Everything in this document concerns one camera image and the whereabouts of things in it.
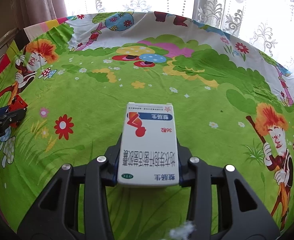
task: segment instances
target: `flower center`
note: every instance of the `flower center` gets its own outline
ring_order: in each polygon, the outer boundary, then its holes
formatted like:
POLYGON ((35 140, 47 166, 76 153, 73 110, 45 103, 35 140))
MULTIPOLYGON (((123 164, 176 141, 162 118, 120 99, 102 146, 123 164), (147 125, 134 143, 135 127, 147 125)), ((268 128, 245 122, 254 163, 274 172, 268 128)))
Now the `flower center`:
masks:
POLYGON ((67 124, 66 124, 65 121, 62 121, 62 122, 60 122, 60 124, 59 124, 60 129, 65 129, 66 126, 67 126, 67 124))

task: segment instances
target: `cartoon tablecloth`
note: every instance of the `cartoon tablecloth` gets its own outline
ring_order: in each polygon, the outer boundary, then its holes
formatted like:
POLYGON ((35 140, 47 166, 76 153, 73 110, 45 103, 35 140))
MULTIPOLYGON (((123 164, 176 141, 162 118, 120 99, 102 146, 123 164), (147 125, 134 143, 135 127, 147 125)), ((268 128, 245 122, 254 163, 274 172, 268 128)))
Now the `cartoon tablecloth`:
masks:
MULTIPOLYGON (((160 12, 71 17, 0 70, 0 106, 16 94, 26 117, 0 138, 0 207, 14 230, 62 164, 86 164, 116 143, 128 102, 172 103, 181 145, 233 164, 281 229, 294 221, 294 74, 221 30, 160 12)), ((108 188, 115 239, 166 237, 185 220, 189 194, 108 188)))

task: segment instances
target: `silver bolt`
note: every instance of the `silver bolt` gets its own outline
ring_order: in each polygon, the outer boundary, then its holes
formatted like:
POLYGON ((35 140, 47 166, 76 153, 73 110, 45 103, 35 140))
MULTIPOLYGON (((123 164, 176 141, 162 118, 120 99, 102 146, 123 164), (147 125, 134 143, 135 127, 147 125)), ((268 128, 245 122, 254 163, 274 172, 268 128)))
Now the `silver bolt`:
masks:
POLYGON ((71 165, 69 163, 65 163, 61 166, 61 168, 64 170, 64 171, 67 171, 71 168, 71 165))
POLYGON ((235 167, 231 164, 226 165, 226 170, 233 172, 235 170, 235 167))
POLYGON ((192 163, 199 163, 199 158, 198 157, 195 157, 195 156, 191 157, 189 160, 192 163))
POLYGON ((99 156, 97 157, 97 162, 104 163, 107 160, 106 156, 99 156))

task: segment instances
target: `white sheer curtain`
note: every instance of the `white sheer curtain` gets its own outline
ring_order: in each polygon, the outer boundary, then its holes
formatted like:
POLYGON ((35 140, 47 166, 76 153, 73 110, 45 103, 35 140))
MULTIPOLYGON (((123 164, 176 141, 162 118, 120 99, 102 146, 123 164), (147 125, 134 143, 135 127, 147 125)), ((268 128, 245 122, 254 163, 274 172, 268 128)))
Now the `white sheer curtain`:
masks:
POLYGON ((294 73, 294 0, 65 0, 71 15, 162 11, 220 28, 294 73))

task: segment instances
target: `curtain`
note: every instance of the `curtain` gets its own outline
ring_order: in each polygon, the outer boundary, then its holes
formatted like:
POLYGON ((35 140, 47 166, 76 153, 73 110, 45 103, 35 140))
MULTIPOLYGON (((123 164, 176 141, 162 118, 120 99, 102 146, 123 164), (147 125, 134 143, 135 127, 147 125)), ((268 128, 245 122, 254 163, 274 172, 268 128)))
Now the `curtain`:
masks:
POLYGON ((162 11, 219 28, 294 73, 294 0, 65 0, 68 16, 162 11))
POLYGON ((11 6, 19 29, 67 16, 64 0, 11 0, 11 6))

